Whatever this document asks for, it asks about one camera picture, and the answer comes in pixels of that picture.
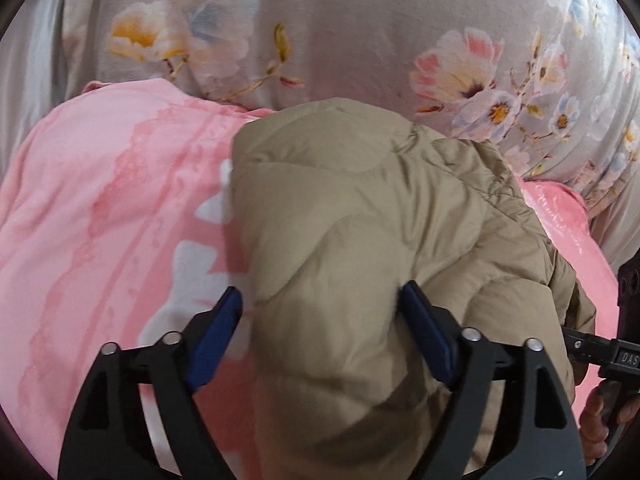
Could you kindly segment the person's right hand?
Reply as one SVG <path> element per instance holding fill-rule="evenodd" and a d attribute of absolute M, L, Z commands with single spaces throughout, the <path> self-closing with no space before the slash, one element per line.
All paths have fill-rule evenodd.
<path fill-rule="evenodd" d="M 605 442 L 608 436 L 608 426 L 603 421 L 604 397 L 599 388 L 594 388 L 587 398 L 582 414 L 579 416 L 579 435 L 582 442 L 582 452 L 585 455 L 587 466 L 605 456 L 608 445 Z M 633 420 L 639 411 L 639 396 L 629 399 L 620 410 L 617 422 L 626 425 Z"/>

